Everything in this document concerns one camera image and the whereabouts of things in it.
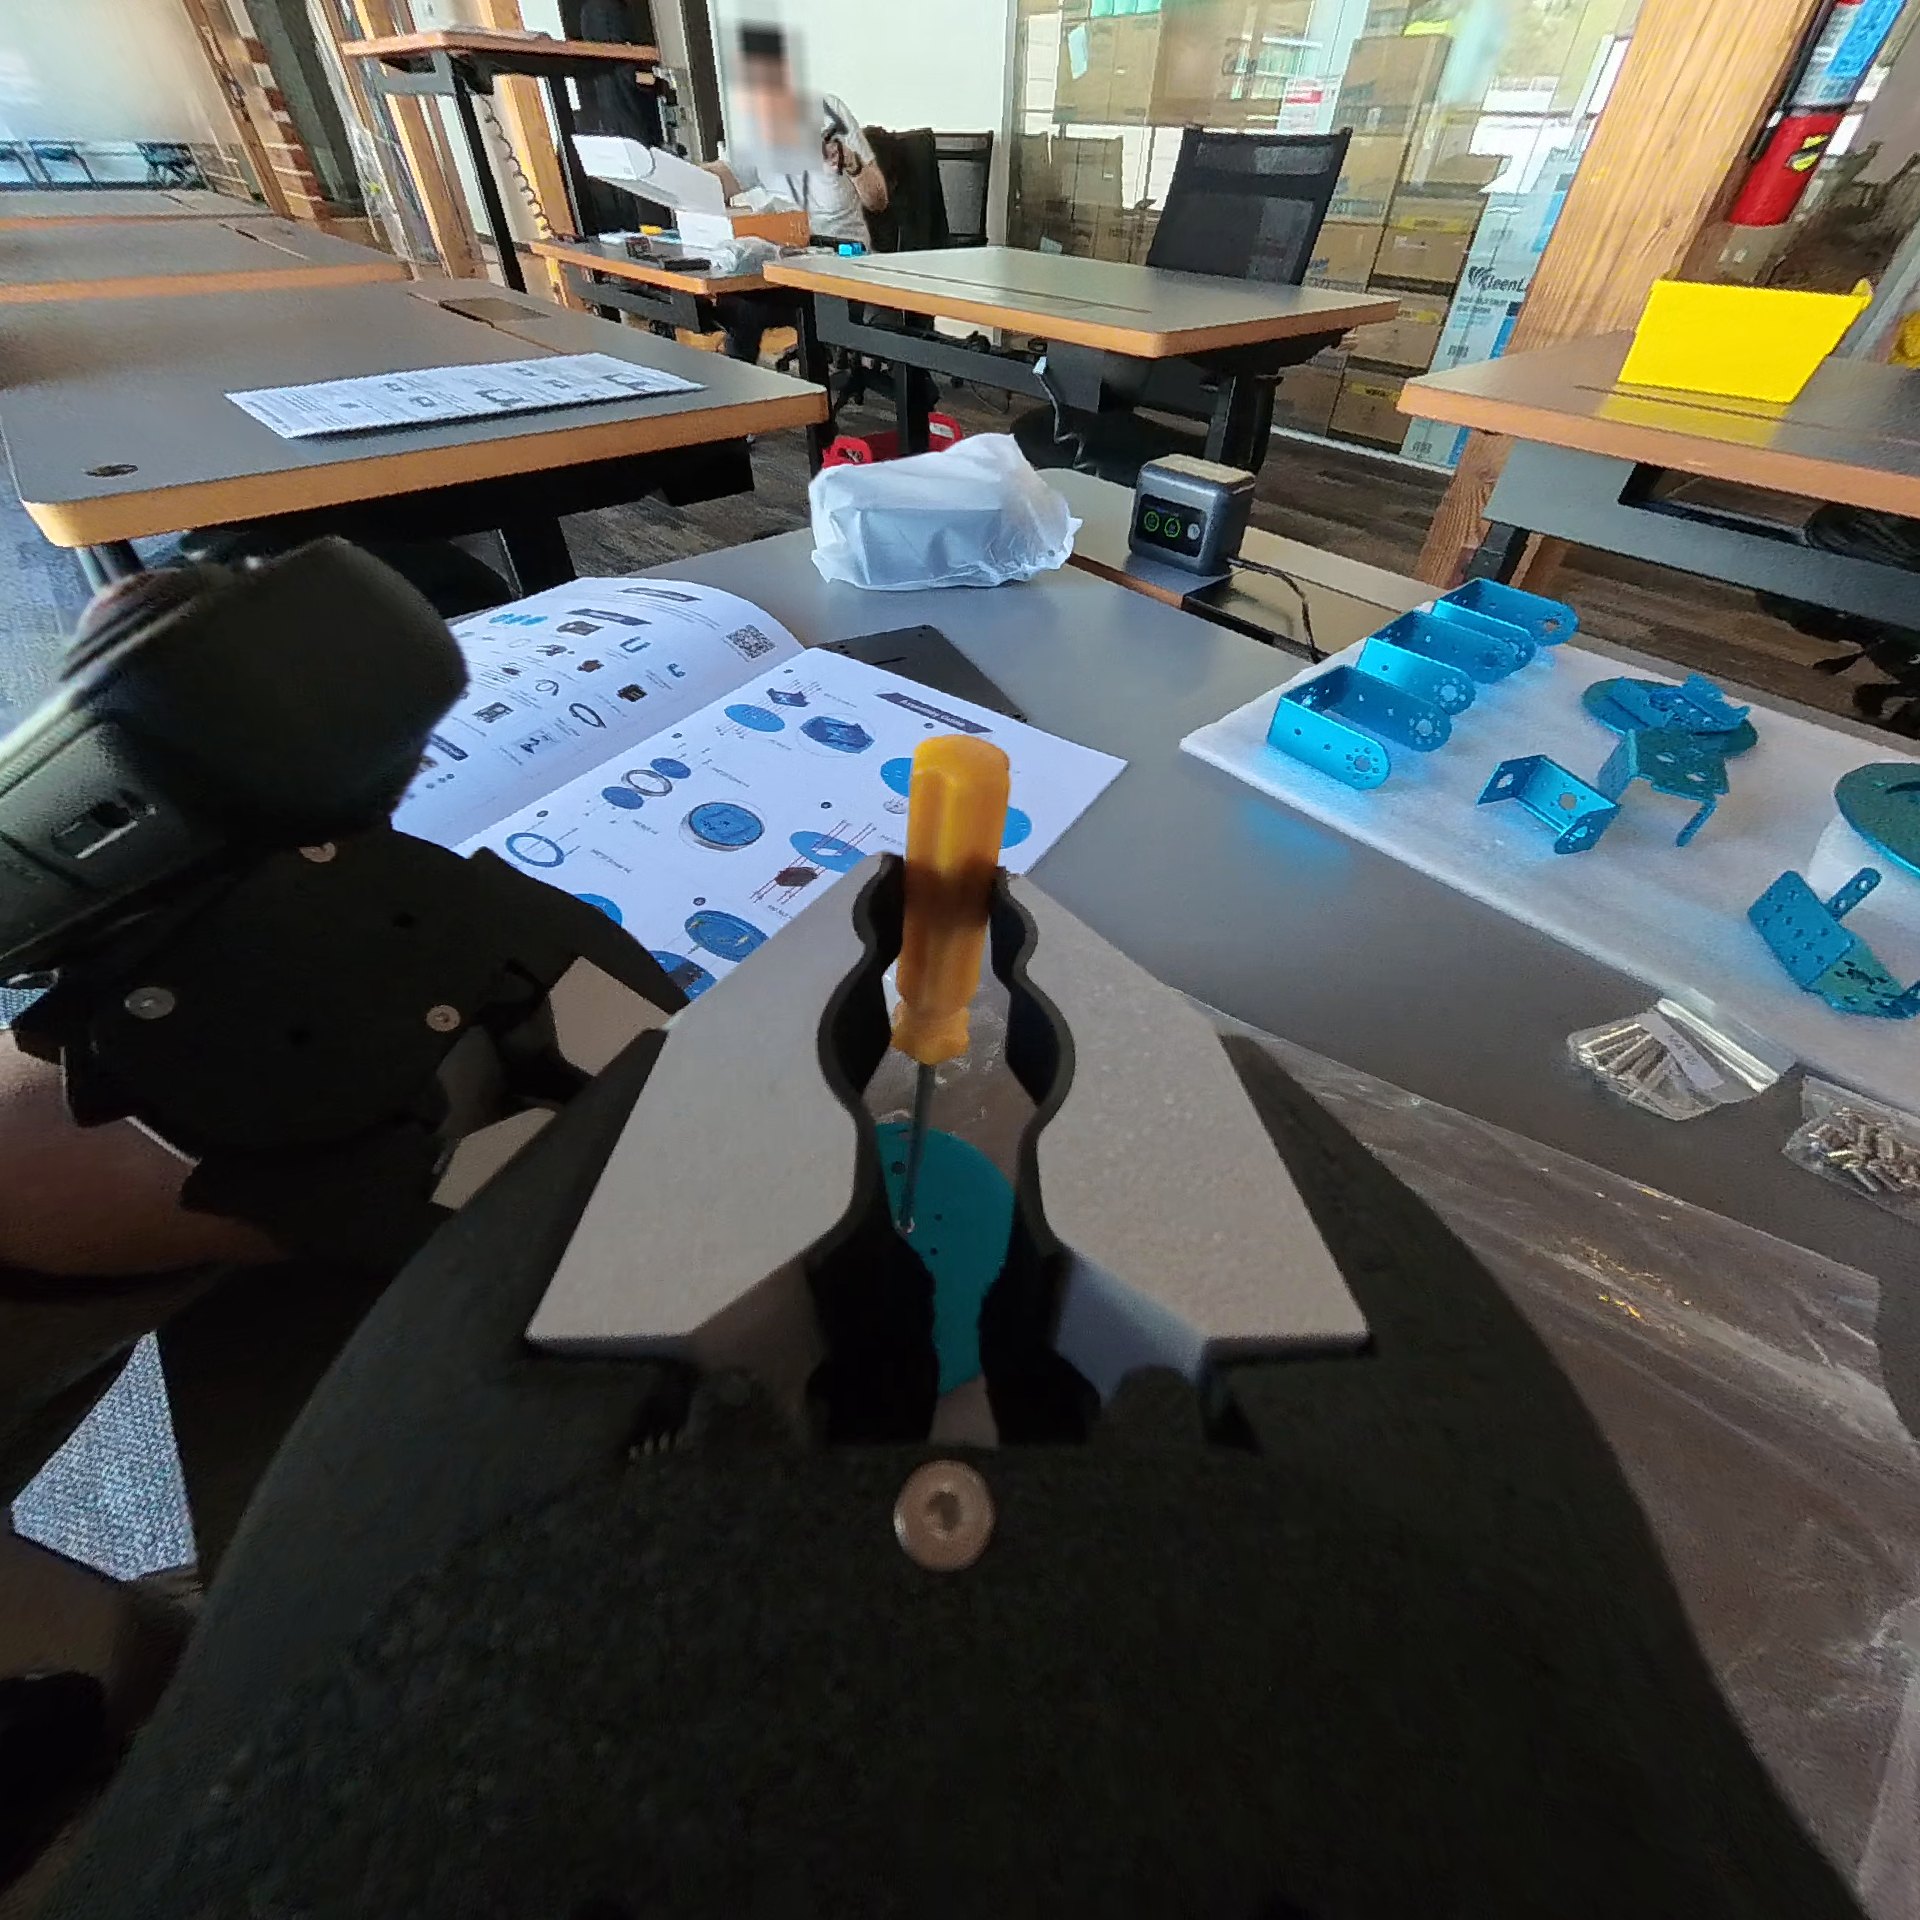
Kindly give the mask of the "short blue metal bracket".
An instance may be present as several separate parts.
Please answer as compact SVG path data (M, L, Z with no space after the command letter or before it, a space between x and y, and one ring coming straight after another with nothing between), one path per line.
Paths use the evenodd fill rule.
M1649 730L1702 738L1729 756L1757 746L1748 708L1698 674L1665 683L1656 678L1603 678L1584 687L1579 705L1604 730L1625 737Z

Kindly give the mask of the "dark grey electronic device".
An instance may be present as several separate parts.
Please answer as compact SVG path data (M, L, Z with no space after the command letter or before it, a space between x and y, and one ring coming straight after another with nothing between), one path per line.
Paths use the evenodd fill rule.
M1216 586L1232 574L1254 498L1254 471L1187 453L1150 460L1136 476L1129 556Z

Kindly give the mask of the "white foam sheet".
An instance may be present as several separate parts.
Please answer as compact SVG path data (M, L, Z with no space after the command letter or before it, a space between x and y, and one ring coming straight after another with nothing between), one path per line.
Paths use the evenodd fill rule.
M1819 850L1840 822L1835 782L1870 761L1913 761L1913 750L1827 714L1753 705L1757 743L1736 759L1729 795L1688 849L1676 835L1692 805L1644 782L1628 789L1597 849L1579 854L1553 852L1523 805L1478 805L1513 756L1542 754L1590 777L1617 741L1581 706L1584 690L1672 674L1581 641L1553 647L1486 687L1437 753L1394 747L1390 779L1368 790L1266 746L1277 687L1198 726L1182 750L1609 969L1713 1002L1818 1076L1913 1113L1917 1022L1843 1015L1801 993L1747 918L1784 874L1803 874L1824 895L1840 885L1840 854Z

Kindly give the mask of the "white plastic bag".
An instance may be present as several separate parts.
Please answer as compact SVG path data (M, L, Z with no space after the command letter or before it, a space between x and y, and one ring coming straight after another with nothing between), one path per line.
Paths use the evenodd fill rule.
M872 591L1025 583L1062 566L1078 531L1005 434L822 469L808 502L818 574Z

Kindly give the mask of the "small blue metal bracket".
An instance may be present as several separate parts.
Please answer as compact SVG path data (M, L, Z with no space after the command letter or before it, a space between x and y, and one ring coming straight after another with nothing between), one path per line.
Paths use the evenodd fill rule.
M1568 857L1593 850L1619 818L1621 805L1560 761L1529 754L1505 759L1476 795L1478 806L1513 802L1545 827L1553 852Z

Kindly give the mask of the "white paper sheet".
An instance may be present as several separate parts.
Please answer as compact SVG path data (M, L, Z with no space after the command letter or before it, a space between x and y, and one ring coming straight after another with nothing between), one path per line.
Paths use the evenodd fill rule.
M685 396L699 393L701 386L699 380L606 351L578 351L230 390L227 397L282 442L322 442Z

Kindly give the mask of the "long wooden edged desk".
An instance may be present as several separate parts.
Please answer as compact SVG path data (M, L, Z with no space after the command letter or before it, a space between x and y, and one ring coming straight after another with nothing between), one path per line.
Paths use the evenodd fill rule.
M1368 290L1153 269L1140 263L1056 255L1013 247L960 247L877 255L805 251L761 268L771 286L805 301L805 333L891 369L978 380L1046 396L1026 363L971 351L934 332L852 323L850 308L1004 329L1046 348L1072 345L1129 363L1184 362L1219 372L1208 428L1214 463L1258 471L1284 369L1326 340L1393 323L1400 301Z

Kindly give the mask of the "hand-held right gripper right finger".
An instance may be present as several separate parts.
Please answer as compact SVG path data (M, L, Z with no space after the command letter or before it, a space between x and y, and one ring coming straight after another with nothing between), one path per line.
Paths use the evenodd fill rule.
M1216 1023L1025 877L996 883L992 969L1036 1103L992 1284L994 1410L1360 1351L1360 1306Z

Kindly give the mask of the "blue round metal plate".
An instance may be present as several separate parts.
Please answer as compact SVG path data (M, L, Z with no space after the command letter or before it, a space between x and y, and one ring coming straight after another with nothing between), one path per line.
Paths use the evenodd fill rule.
M939 1401L984 1377L978 1316L1005 1265L1013 1222L1008 1177L965 1139L928 1129L906 1241L932 1279Z

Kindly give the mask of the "black office chair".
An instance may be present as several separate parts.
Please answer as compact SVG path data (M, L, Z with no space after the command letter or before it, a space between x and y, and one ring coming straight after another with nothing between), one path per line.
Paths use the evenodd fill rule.
M888 207L869 215L872 249L928 251L989 244L992 133L869 127Z
M1301 286L1350 145L1184 127L1146 268Z

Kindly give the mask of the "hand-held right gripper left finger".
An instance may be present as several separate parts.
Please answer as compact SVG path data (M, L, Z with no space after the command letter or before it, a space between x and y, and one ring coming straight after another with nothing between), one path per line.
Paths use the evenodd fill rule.
M861 1100L898 946L900 860L872 854L670 1020L532 1346L809 1377L900 1337L900 1238Z

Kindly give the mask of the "red plastic item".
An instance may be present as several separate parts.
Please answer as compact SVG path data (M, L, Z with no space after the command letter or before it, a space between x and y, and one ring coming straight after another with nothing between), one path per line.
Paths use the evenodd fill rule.
M965 430L949 414L931 412L925 419L925 446L921 450L944 450L955 446ZM822 469L888 463L904 458L904 443L897 428L883 428L866 434L837 431L822 450Z

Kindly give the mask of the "wooden beam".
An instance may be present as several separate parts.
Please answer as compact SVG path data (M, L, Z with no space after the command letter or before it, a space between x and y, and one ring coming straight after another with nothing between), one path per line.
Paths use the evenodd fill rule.
M1601 388L1622 363L1619 340L1652 283L1682 277L1722 225L1747 149L1819 17L1818 3L1640 10L1505 354L1417 380L1401 397L1403 414L1472 431L1417 579L1456 586L1498 511L1525 533L1548 526L1520 485L1498 491L1523 446L1625 455L1622 431L1597 420Z

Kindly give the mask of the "orange handled screwdriver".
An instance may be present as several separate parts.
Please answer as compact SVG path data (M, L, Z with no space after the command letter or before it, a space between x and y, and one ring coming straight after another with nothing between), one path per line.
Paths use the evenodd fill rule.
M897 1228L913 1233L938 1069L969 1050L1010 761L981 737L934 737L909 763L904 854L904 940L893 1047L917 1068Z

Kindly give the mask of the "clear plastic bag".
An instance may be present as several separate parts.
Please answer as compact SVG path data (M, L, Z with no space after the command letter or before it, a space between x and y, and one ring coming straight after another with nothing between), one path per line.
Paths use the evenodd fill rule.
M1603 1428L1697 1642L1870 1915L1917 1913L1917 1468L1881 1284L1219 1020L1493 1269Z

